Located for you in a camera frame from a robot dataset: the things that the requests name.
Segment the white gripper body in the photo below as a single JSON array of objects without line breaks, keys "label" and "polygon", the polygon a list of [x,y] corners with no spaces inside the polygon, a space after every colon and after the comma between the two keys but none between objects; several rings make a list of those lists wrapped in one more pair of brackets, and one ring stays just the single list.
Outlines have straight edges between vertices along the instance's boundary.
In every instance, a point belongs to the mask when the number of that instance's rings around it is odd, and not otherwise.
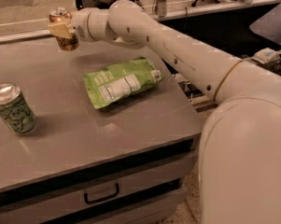
[{"label": "white gripper body", "polygon": [[80,41],[93,42],[94,38],[89,31],[89,16],[91,15],[92,8],[87,7],[72,14],[71,24],[74,28],[75,34]]}]

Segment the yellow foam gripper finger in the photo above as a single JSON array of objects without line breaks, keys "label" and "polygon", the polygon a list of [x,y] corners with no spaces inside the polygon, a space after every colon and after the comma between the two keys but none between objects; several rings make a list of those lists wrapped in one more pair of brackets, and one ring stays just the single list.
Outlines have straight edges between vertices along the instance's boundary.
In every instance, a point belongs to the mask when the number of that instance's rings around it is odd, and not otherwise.
[{"label": "yellow foam gripper finger", "polygon": [[71,38],[74,34],[74,28],[69,21],[52,22],[48,25],[52,35],[61,38]]}]

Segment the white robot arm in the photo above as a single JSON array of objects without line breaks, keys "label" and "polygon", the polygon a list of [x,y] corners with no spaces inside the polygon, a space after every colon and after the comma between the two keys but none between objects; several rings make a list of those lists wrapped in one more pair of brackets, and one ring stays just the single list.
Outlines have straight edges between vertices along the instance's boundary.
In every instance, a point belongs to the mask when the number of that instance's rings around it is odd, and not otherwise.
[{"label": "white robot arm", "polygon": [[147,46],[217,104],[199,146],[201,224],[281,224],[281,76],[119,0],[49,24],[52,35]]}]

